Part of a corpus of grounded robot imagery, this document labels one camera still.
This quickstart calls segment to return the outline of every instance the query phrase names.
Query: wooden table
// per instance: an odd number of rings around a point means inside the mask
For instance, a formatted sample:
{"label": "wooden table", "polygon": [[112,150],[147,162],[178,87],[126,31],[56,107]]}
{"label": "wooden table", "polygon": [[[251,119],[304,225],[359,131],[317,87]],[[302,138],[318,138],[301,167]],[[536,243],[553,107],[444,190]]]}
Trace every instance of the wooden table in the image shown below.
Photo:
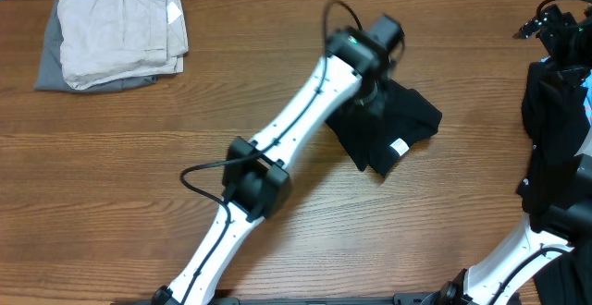
{"label": "wooden table", "polygon": [[[299,90],[325,1],[183,0],[185,72],[96,95],[33,91],[52,1],[0,2],[0,304],[148,299],[169,283],[216,211],[179,171],[223,158]],[[345,1],[367,26],[383,12],[401,21],[408,47],[394,77],[442,111],[439,133],[383,180],[358,172],[322,128],[285,208],[224,273],[224,294],[436,290],[520,219],[514,190],[531,150],[520,104],[528,64],[546,53],[511,37],[541,0]],[[334,10],[331,22],[350,20]],[[220,178],[191,181],[219,193]],[[532,283],[521,292],[537,303]]]}

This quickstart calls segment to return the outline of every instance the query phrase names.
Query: white label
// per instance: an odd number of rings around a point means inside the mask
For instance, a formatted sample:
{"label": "white label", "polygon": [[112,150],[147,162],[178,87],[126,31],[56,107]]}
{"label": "white label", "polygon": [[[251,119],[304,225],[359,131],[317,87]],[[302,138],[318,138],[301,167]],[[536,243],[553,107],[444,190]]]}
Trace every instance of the white label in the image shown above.
{"label": "white label", "polygon": [[181,10],[175,5],[174,3],[168,4],[166,6],[166,21],[168,24],[171,24],[175,21],[175,19],[179,18],[183,14]]}
{"label": "white label", "polygon": [[404,153],[407,153],[409,151],[409,146],[402,139],[396,139],[394,142],[390,144],[390,148],[396,150],[399,154],[399,157],[403,156]]}

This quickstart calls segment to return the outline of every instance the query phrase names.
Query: black cable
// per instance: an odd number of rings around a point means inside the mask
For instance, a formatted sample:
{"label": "black cable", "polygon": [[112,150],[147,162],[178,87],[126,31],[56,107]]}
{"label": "black cable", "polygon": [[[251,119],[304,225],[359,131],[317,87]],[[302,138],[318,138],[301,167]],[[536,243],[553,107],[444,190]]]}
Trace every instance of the black cable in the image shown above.
{"label": "black cable", "polygon": [[197,270],[193,274],[193,278],[190,281],[187,291],[185,291],[185,295],[183,296],[183,300],[181,301],[180,305],[185,304],[185,301],[187,300],[187,297],[189,296],[191,289],[193,288],[193,284],[195,284],[195,280],[197,279],[197,276],[199,276],[202,273],[202,269],[204,268],[205,264],[210,259],[210,257],[212,256],[212,254],[214,253],[214,251],[216,250],[216,248],[218,247],[218,245],[222,241],[222,238],[226,235],[226,232],[228,231],[228,227],[230,226],[230,223],[232,223],[231,216],[230,216],[230,209],[228,208],[227,204],[224,201],[222,201],[220,198],[218,198],[217,196],[212,195],[203,189],[198,189],[198,188],[194,187],[192,184],[190,184],[187,181],[187,179],[185,179],[185,176],[187,176],[187,174],[189,174],[190,172],[193,172],[193,171],[204,170],[207,168],[226,166],[226,165],[237,165],[237,164],[247,163],[249,161],[259,159],[259,158],[263,157],[264,154],[267,153],[271,148],[278,145],[281,138],[283,138],[284,135],[286,135],[286,133],[288,133],[290,131],[290,129],[298,122],[298,120],[300,120],[302,118],[302,116],[306,113],[306,111],[309,109],[309,107],[315,101],[316,96],[322,92],[323,84],[325,83],[325,76],[327,75],[327,61],[328,61],[328,59],[327,59],[327,20],[328,20],[329,10],[331,9],[331,7],[333,7],[333,5],[339,5],[339,6],[342,6],[343,8],[345,8],[351,14],[353,19],[355,20],[355,23],[358,26],[358,30],[361,31],[363,29],[362,23],[360,23],[360,20],[358,19],[357,15],[355,15],[353,10],[348,5],[346,5],[343,1],[329,0],[325,4],[325,7],[323,9],[323,36],[322,36],[322,40],[323,40],[323,72],[321,74],[320,83],[319,83],[318,87],[315,89],[316,93],[313,95],[313,97],[308,102],[308,104],[303,108],[303,110],[298,114],[298,116],[296,116],[296,118],[294,118],[294,120],[292,120],[292,122],[277,136],[277,138],[275,138],[269,145],[267,145],[263,150],[261,150],[259,152],[255,152],[255,153],[250,154],[248,156],[236,158],[236,159],[232,159],[232,160],[213,162],[213,163],[202,164],[202,165],[195,165],[192,167],[188,167],[181,172],[181,174],[180,174],[181,183],[187,189],[190,189],[198,194],[201,194],[201,195],[205,196],[206,198],[208,198],[212,201],[215,201],[216,203],[218,203],[219,205],[224,207],[224,210],[226,211],[226,214],[227,214],[227,219],[224,224],[224,228],[222,229],[222,233],[220,233],[220,236],[218,237],[218,239],[216,240],[216,242],[212,246],[212,249],[210,249],[207,252],[207,254],[205,255],[205,257],[203,257],[202,262],[200,263]]}
{"label": "black cable", "polygon": [[[558,1],[558,0],[544,0],[542,3],[540,3],[538,5],[538,7],[536,8],[536,17],[538,18],[538,21],[539,22],[547,25],[550,28],[554,28],[554,29],[582,28],[582,27],[585,27],[585,26],[592,25],[592,20],[580,22],[580,23],[577,23],[577,24],[572,25],[572,26],[557,26],[555,24],[551,24],[551,23],[545,21],[544,18],[543,18],[543,15],[542,15],[543,14],[542,13],[543,7],[546,6],[546,5],[548,5],[548,4],[550,4],[550,3],[552,3],[552,2],[554,2],[554,1]],[[592,0],[577,0],[577,1],[583,1],[583,2],[587,2],[589,4],[592,4]]]}
{"label": "black cable", "polygon": [[558,252],[558,253],[561,253],[561,254],[570,254],[569,251],[558,249],[558,248],[543,248],[543,249],[540,249],[540,250],[536,251],[533,255],[529,256],[526,260],[524,260],[522,263],[520,263],[520,265],[518,265],[518,267],[516,267],[508,275],[508,277],[506,278],[506,280],[503,281],[503,283],[499,286],[498,291],[496,292],[496,294],[493,296],[493,298],[489,302],[489,305],[493,305],[493,304],[496,303],[496,301],[498,301],[498,299],[500,298],[501,294],[506,289],[506,287],[510,284],[510,282],[512,281],[512,279],[515,276],[517,276],[518,273],[520,273],[530,262],[532,262],[534,259],[538,258],[539,255],[545,255],[545,254],[547,254],[547,252],[550,252],[550,251]]}

